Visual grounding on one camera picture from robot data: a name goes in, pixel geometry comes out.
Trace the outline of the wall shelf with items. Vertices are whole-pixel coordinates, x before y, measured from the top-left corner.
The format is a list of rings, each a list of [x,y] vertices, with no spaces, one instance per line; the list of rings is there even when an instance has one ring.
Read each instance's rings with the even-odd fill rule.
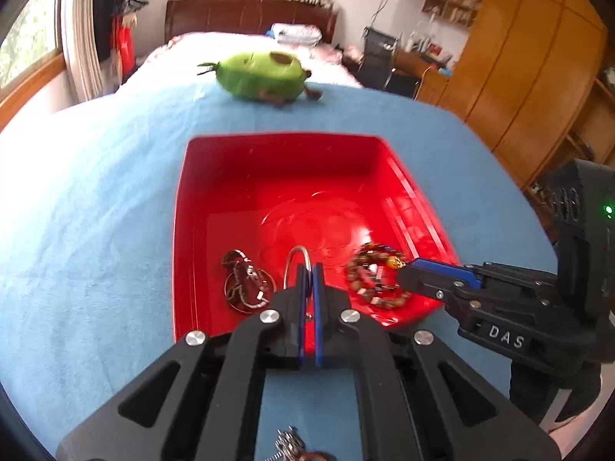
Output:
[[[424,0],[421,11],[441,22],[469,30],[482,3],[483,0]]]

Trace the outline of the green avocado plush toy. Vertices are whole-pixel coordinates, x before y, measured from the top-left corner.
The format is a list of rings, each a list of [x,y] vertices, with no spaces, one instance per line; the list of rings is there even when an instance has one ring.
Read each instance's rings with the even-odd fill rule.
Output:
[[[219,85],[240,99],[281,107],[302,94],[309,101],[322,97],[321,91],[306,83],[312,72],[296,56],[284,52],[242,52],[218,63],[199,63],[198,68],[198,75],[214,72]]]

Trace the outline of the wooden framed window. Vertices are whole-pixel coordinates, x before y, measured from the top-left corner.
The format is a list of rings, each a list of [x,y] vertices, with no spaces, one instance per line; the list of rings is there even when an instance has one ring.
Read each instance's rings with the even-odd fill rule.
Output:
[[[1,45],[1,129],[66,69],[60,0],[27,0]]]

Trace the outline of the coat rack with clothes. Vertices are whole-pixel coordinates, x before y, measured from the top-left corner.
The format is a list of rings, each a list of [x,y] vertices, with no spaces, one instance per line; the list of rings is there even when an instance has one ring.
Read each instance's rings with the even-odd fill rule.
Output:
[[[96,52],[100,63],[110,61],[120,85],[136,70],[132,28],[148,0],[93,0]]]

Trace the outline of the folded white blue towel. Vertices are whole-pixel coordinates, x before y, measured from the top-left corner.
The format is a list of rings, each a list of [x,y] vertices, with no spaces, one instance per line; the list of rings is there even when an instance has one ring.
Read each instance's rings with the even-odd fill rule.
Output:
[[[266,32],[278,44],[314,47],[323,38],[321,30],[314,25],[274,23]]]

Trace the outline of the dark wooden headboard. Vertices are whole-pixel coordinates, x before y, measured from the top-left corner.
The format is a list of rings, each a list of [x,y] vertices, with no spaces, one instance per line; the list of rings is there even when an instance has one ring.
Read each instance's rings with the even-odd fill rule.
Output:
[[[273,24],[314,25],[322,40],[334,38],[338,12],[332,5],[289,0],[169,0],[165,40],[189,32],[264,35]]]

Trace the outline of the wooden desk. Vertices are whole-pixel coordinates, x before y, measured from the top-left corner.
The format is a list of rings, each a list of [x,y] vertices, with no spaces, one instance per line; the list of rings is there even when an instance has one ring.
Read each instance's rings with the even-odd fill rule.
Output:
[[[447,88],[449,77],[445,76],[434,63],[429,63],[416,52],[397,49],[393,66],[396,70],[415,76],[419,85],[415,99],[430,105],[438,105]]]

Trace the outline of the wooden wardrobe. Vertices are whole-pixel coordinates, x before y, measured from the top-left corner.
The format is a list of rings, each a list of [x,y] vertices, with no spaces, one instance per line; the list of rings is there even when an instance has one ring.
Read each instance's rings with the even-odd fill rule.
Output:
[[[613,166],[614,63],[589,0],[483,0],[438,105],[469,126],[552,229],[547,173],[573,158]]]

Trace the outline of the black desk chair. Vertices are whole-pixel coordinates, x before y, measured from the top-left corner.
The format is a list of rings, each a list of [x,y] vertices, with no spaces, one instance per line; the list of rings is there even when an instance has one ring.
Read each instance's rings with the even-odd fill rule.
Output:
[[[356,79],[366,88],[385,91],[393,75],[398,38],[373,27],[366,27],[363,39],[363,58],[356,71]]]

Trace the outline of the red tin box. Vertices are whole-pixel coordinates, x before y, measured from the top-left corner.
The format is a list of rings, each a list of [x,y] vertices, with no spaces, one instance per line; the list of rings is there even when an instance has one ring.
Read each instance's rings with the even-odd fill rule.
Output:
[[[437,213],[381,138],[333,133],[210,135],[186,146],[175,206],[173,331],[232,331],[243,314],[223,295],[223,256],[244,252],[277,285],[302,245],[345,288],[361,245],[456,263]]]

